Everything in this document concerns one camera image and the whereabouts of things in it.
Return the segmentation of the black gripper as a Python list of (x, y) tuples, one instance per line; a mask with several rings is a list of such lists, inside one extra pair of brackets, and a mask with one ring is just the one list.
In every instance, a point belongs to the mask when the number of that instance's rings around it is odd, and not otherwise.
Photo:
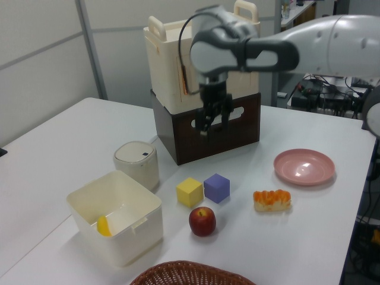
[(223, 128), (228, 128), (229, 117), (233, 112), (233, 98), (227, 94), (226, 80), (201, 82), (199, 90), (203, 108), (196, 110), (195, 129), (208, 138), (211, 118), (221, 115)]

